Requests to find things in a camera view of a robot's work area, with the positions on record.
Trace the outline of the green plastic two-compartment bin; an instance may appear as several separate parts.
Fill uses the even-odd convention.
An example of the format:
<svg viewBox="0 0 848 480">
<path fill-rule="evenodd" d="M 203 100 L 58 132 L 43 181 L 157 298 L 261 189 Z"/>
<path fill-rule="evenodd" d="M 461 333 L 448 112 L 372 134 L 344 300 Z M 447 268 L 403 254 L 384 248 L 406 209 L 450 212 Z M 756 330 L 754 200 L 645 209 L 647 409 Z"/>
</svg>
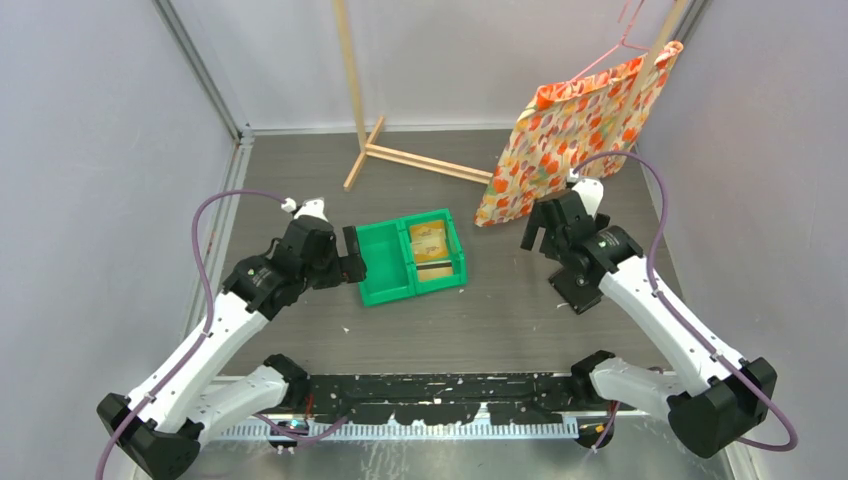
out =
<svg viewBox="0 0 848 480">
<path fill-rule="evenodd" d="M 454 275 L 420 282 L 416 271 L 408 229 L 411 225 L 442 221 L 445 224 L 448 261 Z M 439 290 L 464 286 L 468 281 L 467 262 L 458 232 L 448 209 L 434 210 L 394 220 L 358 226 L 361 254 L 367 275 L 359 284 L 362 302 L 367 307 L 404 300 Z"/>
</svg>

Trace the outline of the black leather card holder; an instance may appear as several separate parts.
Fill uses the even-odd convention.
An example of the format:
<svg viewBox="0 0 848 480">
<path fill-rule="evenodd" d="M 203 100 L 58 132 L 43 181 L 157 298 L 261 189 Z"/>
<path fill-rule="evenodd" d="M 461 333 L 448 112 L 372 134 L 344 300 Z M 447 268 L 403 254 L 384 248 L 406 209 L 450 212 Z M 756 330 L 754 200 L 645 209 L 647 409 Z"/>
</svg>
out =
<svg viewBox="0 0 848 480">
<path fill-rule="evenodd" d="M 584 265 L 563 260 L 548 281 L 570 308 L 581 315 L 601 301 L 600 283 L 607 273 L 607 269 L 595 263 Z"/>
</svg>

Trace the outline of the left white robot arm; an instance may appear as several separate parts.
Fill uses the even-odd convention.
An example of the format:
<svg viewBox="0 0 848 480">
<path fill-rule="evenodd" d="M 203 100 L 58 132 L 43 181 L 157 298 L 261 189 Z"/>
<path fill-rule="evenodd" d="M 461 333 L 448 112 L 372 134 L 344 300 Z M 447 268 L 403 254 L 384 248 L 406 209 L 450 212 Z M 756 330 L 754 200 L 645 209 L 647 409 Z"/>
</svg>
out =
<svg viewBox="0 0 848 480">
<path fill-rule="evenodd" d="M 224 430 L 276 407 L 284 414 L 308 403 L 311 382 L 290 358 L 269 356 L 251 374 L 211 394 L 204 391 L 232 356 L 309 289 L 365 279 L 357 230 L 304 215 L 269 249 L 236 264 L 212 309 L 171 356 L 126 395 L 110 393 L 97 414 L 118 446 L 153 479 L 177 479 Z"/>
</svg>

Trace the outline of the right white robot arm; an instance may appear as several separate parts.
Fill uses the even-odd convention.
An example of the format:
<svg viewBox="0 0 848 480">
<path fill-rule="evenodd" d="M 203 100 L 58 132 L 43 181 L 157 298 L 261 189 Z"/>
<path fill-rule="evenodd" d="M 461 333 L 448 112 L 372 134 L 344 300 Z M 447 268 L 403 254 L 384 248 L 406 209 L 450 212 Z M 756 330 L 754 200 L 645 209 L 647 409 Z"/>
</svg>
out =
<svg viewBox="0 0 848 480">
<path fill-rule="evenodd" d="M 749 361 L 718 339 L 648 264 L 638 243 L 604 214 L 591 215 L 575 191 L 537 201 L 521 246 L 561 267 L 551 286 L 577 314 L 607 298 L 647 335 L 673 376 L 600 350 L 575 363 L 571 397 L 584 410 L 607 400 L 666 421 L 693 454 L 710 458 L 767 417 L 778 375 L 764 358 Z"/>
</svg>

